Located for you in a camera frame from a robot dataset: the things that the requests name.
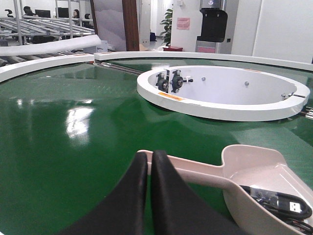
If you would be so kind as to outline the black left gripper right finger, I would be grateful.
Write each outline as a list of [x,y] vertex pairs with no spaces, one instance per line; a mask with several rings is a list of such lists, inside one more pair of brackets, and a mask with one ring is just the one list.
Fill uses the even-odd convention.
[[164,150],[151,165],[151,207],[156,235],[243,235],[184,182]]

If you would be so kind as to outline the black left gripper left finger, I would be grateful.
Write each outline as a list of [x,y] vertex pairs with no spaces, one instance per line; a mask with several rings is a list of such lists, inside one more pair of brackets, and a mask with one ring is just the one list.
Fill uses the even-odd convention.
[[147,189],[147,155],[137,152],[114,189],[60,235],[142,235]]

